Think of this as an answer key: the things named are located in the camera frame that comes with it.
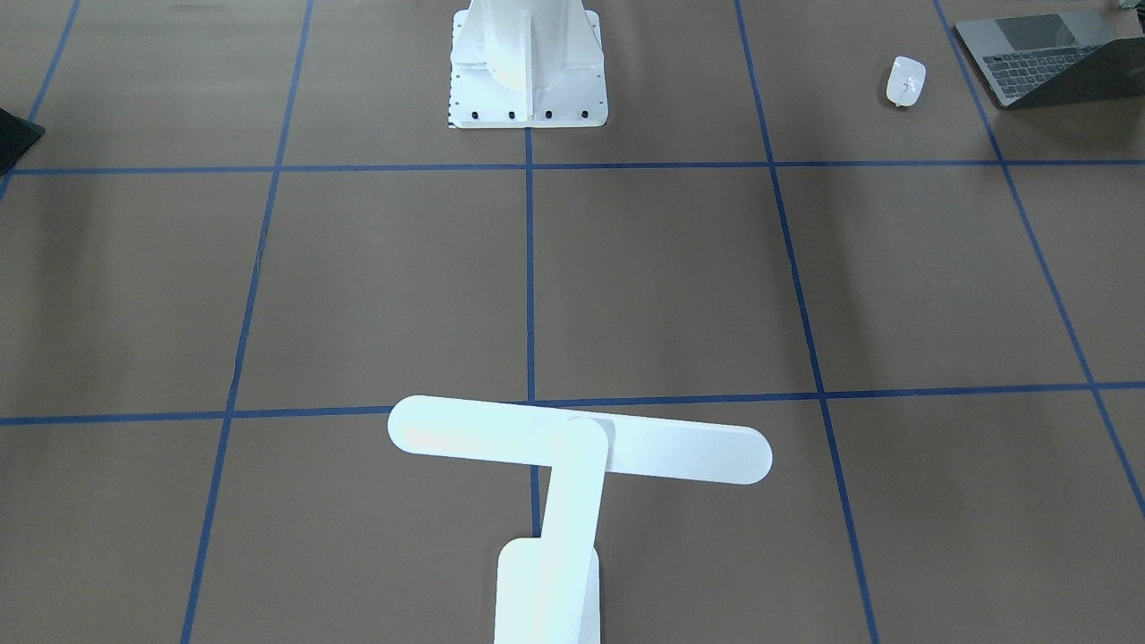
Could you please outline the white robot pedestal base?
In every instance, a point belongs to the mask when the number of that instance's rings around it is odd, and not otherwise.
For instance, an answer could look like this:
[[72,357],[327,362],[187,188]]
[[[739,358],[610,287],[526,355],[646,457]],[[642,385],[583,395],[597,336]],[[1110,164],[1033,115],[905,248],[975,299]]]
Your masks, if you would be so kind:
[[455,11],[450,64],[450,127],[608,121],[600,17],[581,1],[471,1]]

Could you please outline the grey laptop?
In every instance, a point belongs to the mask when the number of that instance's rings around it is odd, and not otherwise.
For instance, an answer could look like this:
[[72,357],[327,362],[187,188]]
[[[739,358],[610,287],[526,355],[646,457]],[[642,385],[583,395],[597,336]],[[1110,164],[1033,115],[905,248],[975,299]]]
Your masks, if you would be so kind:
[[1142,36],[1119,38],[1100,13],[957,21],[954,32],[1003,110],[1144,94]]

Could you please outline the white computer mouse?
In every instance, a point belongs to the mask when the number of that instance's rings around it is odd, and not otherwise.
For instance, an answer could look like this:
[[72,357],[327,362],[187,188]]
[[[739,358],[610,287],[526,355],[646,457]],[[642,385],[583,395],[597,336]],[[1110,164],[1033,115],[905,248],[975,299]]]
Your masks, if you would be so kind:
[[908,56],[897,56],[891,65],[885,97],[892,107],[915,107],[927,83],[927,65]]

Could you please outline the white desk lamp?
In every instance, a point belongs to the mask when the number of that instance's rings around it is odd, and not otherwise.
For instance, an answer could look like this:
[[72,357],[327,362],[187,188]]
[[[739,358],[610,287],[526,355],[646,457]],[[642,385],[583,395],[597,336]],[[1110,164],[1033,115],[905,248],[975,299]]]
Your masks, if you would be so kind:
[[497,559],[492,641],[598,643],[598,516],[609,473],[753,485],[773,450],[757,429],[412,395],[394,406],[390,440],[413,455],[548,468],[538,537]]

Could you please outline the black mouse pad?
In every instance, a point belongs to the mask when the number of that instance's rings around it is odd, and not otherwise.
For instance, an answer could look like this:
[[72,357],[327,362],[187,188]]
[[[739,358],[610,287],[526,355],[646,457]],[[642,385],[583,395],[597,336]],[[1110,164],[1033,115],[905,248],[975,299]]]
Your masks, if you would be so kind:
[[33,121],[8,113],[1,109],[1,175],[3,176],[17,164],[33,144],[45,134],[46,128]]

